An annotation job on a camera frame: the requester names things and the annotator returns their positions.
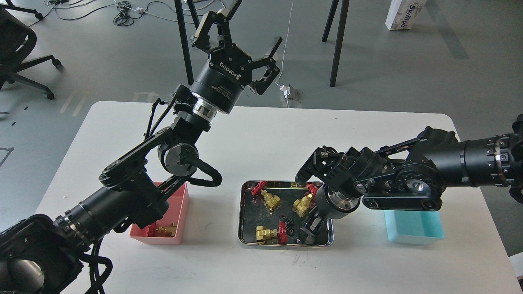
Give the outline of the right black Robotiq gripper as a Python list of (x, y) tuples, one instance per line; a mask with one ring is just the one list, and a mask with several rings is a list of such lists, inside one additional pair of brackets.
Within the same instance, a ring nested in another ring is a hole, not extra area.
[(316, 192), (316, 206), (299, 225), (299, 236), (307, 245), (327, 244), (326, 219), (342, 219), (360, 205), (360, 197), (347, 197), (323, 184)]

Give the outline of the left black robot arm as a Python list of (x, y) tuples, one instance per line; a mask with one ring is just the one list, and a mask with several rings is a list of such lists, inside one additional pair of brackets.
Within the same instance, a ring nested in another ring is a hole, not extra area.
[(86, 293), (103, 294), (113, 268), (109, 258), (99, 255), (106, 234), (160, 220), (168, 198), (185, 182), (221, 184), (221, 174), (200, 159), (198, 138), (210, 130), (217, 112), (231, 112), (246, 86), (262, 95), (279, 73), (273, 56), (281, 37), (256, 60), (233, 43), (229, 23), (240, 4), (234, 0), (202, 17), (193, 46), (206, 52), (208, 61), (189, 88), (178, 85), (174, 91), (170, 126), (155, 131), (149, 125), (143, 142), (102, 171), (103, 187), (63, 216), (52, 220), (36, 214), (1, 233), (2, 294), (59, 294), (84, 264), (90, 278)]

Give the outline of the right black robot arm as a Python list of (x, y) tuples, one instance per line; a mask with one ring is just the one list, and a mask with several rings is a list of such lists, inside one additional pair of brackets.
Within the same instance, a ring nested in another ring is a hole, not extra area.
[(510, 186), (522, 202), (522, 116), (512, 133), (459, 142), (455, 132), (426, 127), (415, 138), (378, 151), (365, 147), (338, 152), (318, 147), (297, 172), (323, 185), (315, 207), (300, 225), (297, 240), (315, 241), (323, 223), (341, 219), (362, 203), (369, 209), (436, 212), (448, 187)]

